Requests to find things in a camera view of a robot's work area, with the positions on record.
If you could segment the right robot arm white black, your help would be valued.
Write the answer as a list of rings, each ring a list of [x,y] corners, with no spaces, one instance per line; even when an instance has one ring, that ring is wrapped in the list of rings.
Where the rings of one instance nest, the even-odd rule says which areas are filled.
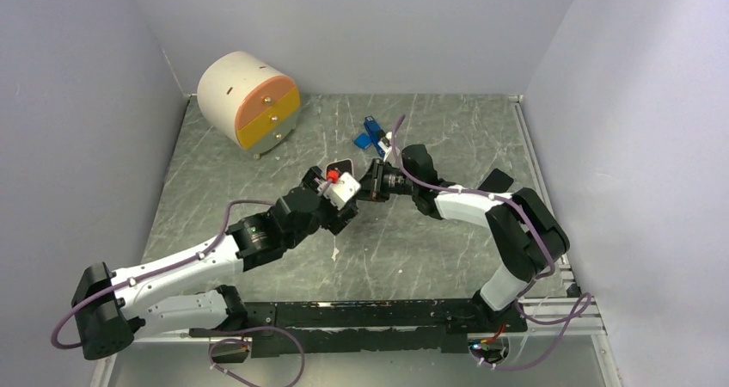
[[[401,153],[401,166],[374,159],[359,180],[358,198],[385,202],[407,195],[424,215],[462,221],[490,230],[500,257],[492,277],[472,297],[475,325],[495,330],[514,301],[541,276],[554,271],[570,247],[567,234],[535,190],[510,192],[514,180],[494,169],[477,188],[467,188],[438,175],[422,144]]]

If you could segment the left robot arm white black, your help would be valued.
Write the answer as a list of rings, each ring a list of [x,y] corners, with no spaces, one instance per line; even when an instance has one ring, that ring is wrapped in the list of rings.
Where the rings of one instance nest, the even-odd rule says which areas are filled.
[[[113,355],[137,338],[175,329],[211,329],[236,335],[248,313],[237,290],[220,286],[184,296],[190,286],[243,273],[283,257],[318,230],[339,234],[358,214],[360,183],[348,172],[308,170],[299,186],[264,212],[224,225],[212,238],[135,267],[87,267],[71,301],[86,360]]]

